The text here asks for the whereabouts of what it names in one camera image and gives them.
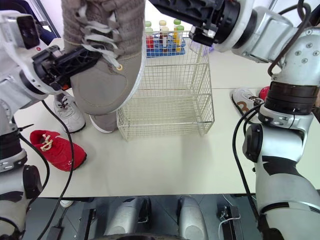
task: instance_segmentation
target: white cable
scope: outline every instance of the white cable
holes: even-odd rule
[[[226,198],[226,196],[224,194],[222,194],[222,196],[231,206],[233,206],[233,204]]]
[[[224,223],[226,223],[226,222],[228,222],[230,220],[239,220],[240,218],[241,218],[241,216],[239,215],[239,217],[228,218],[228,219],[223,220],[222,222],[220,222],[219,227],[218,227],[218,238],[219,238],[219,240],[221,240],[220,229],[221,229],[222,224],[224,224]]]

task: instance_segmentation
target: bottle cap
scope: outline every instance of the bottle cap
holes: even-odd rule
[[[165,25],[167,25],[167,22],[165,20],[160,20],[159,21],[159,25],[160,26],[165,26]]]
[[[150,28],[150,27],[151,27],[151,22],[150,22],[150,21],[145,21],[145,26],[146,26],[147,28]]]
[[[184,31],[184,30],[185,30],[185,27],[179,25],[179,26],[176,27],[176,30],[177,30],[177,31]]]
[[[146,33],[146,34],[152,34],[153,31],[154,31],[154,30],[153,30],[151,27],[146,27],[146,28],[145,28],[145,33]]]
[[[169,28],[167,26],[163,26],[161,28],[161,32],[169,32]]]
[[[180,25],[181,24],[181,20],[180,19],[175,19],[175,20],[173,20],[173,23],[175,25]]]

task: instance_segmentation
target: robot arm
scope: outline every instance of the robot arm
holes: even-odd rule
[[[281,68],[269,73],[261,124],[248,128],[242,148],[254,162],[258,229],[265,240],[319,239],[320,196],[296,164],[319,92],[320,28],[296,28],[267,8],[252,10],[253,0],[150,2],[160,12],[193,24],[189,36],[194,41]]]
[[[42,191],[35,166],[25,165],[19,129],[12,122],[19,109],[70,87],[70,77],[95,65],[101,56],[79,47],[62,55],[57,46],[33,55],[39,44],[31,15],[0,12],[0,239],[20,239],[27,208]]]

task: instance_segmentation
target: white wire basket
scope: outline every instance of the white wire basket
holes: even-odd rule
[[[139,89],[117,111],[117,125],[126,140],[193,133],[203,136],[215,121],[209,48],[192,42],[188,31],[178,34],[180,39],[176,40],[169,32],[163,45],[160,32],[154,32],[153,43],[147,42]]]

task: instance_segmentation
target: shoelace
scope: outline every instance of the shoelace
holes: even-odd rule
[[[40,149],[41,149],[43,152],[45,152],[45,151],[48,151],[48,150],[51,149],[53,140],[51,139],[51,140],[49,141],[49,139],[50,139],[50,137],[51,137],[50,135],[46,136],[46,134],[43,134],[42,137],[44,137],[44,143],[45,143],[45,144],[44,144],[42,147],[40,147]]]
[[[68,107],[69,107],[68,99],[66,97],[64,97],[62,99],[62,101],[60,101],[57,105],[58,105],[59,108],[67,110]]]
[[[263,102],[263,100],[257,96],[250,96],[249,99],[254,101],[253,103],[254,106],[261,104]]]
[[[106,46],[103,44],[100,44],[97,48],[96,46],[92,46],[88,44],[88,41],[93,41],[95,43],[106,43],[111,44],[114,49],[118,49],[117,45],[115,44],[115,41],[112,38],[106,37],[103,34],[108,34],[112,31],[118,31],[116,29],[113,29],[109,27],[108,25],[102,24],[97,21],[89,21],[86,16],[87,11],[87,5],[85,4],[78,10],[79,17],[77,18],[79,22],[82,24],[85,24],[86,26],[82,29],[82,32],[85,34],[82,41],[84,42],[81,44],[85,49],[92,51],[92,52],[99,52],[102,53],[102,56],[104,59],[106,59],[109,63],[114,65],[117,70],[121,71],[123,69],[123,66],[117,61],[118,55],[114,53],[113,51],[107,50]],[[115,19],[114,13],[111,15],[110,19]]]

